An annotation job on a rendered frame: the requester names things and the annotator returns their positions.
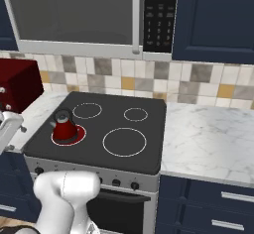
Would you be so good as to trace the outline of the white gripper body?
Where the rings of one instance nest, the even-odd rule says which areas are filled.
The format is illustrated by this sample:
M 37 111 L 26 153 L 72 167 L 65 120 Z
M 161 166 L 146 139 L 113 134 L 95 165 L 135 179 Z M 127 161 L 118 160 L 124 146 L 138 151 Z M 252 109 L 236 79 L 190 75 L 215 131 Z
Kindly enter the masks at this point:
M 0 111 L 0 154 L 5 151 L 9 142 L 24 122 L 20 114 Z

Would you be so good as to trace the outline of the navy base cupboard door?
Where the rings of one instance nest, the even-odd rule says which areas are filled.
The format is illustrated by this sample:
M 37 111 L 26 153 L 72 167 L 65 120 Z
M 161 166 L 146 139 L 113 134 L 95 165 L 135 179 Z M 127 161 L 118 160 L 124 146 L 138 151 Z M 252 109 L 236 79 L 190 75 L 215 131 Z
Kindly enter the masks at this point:
M 17 210 L 0 210 L 0 216 L 35 223 L 41 211 L 41 203 L 34 195 L 33 185 L 23 154 L 1 154 L 0 204 L 16 207 Z

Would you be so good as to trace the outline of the dark red toaster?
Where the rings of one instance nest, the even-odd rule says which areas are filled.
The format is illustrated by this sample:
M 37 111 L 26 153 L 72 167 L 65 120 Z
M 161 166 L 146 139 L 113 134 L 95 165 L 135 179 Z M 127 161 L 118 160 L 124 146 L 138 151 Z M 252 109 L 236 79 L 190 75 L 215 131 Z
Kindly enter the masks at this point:
M 21 114 L 44 92 L 35 60 L 0 58 L 0 110 Z

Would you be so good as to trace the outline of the silver stove with black hob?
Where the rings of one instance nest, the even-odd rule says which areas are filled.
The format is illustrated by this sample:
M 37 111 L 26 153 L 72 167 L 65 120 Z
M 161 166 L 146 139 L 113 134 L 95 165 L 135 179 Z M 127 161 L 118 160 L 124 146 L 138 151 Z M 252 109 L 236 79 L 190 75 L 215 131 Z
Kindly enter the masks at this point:
M 31 148 L 46 135 L 41 126 L 24 146 L 33 161 L 31 169 L 93 172 L 103 178 L 101 188 L 138 193 L 159 193 L 167 106 L 162 99 L 72 92 L 57 107 L 72 112 L 74 124 L 87 136 L 71 154 L 41 153 Z M 119 179 L 120 186 L 112 181 Z M 133 190 L 131 182 L 138 182 Z

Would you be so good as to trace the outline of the grey microwave door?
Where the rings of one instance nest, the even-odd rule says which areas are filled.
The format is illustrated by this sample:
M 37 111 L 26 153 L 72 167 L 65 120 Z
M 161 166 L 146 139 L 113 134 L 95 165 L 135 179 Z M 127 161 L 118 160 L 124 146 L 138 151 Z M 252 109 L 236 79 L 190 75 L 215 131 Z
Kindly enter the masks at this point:
M 140 59 L 132 53 L 132 0 L 4 0 L 18 50 L 31 54 Z

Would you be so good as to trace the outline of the black oven door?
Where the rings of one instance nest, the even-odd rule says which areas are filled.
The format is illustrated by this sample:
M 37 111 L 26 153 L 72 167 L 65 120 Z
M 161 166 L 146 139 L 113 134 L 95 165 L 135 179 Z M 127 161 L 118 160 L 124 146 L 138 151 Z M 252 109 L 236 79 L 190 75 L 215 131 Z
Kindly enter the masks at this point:
M 102 188 L 87 203 L 87 212 L 104 233 L 154 234 L 158 194 Z

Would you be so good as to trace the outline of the silver microwave oven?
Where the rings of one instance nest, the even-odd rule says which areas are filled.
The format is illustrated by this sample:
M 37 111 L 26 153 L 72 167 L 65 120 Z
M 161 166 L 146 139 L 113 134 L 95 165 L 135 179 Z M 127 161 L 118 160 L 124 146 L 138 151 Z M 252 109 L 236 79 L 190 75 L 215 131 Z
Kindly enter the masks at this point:
M 177 0 L 4 0 L 18 50 L 169 61 Z

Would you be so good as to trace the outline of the navy drawer front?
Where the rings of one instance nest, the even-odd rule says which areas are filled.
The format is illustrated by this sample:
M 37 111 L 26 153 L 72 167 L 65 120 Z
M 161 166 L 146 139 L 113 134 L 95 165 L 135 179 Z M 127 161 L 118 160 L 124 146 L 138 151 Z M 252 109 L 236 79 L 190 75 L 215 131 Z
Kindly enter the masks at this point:
M 185 197 L 192 202 L 254 215 L 254 203 L 222 198 L 222 191 L 254 196 L 254 188 L 189 179 Z
M 239 231 L 212 226 L 211 219 L 242 224 L 245 230 Z M 185 207 L 181 223 L 186 228 L 207 234 L 254 234 L 254 216 L 229 210 L 188 205 Z

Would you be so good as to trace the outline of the navy wall cupboard door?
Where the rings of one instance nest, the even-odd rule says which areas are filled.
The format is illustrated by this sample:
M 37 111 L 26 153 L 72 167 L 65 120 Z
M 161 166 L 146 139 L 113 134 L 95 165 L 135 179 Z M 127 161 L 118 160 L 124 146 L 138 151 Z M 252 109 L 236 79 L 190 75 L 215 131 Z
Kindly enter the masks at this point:
M 178 0 L 172 58 L 254 64 L 254 0 Z
M 7 7 L 4 0 L 0 0 L 0 50 L 16 51 L 18 49 Z

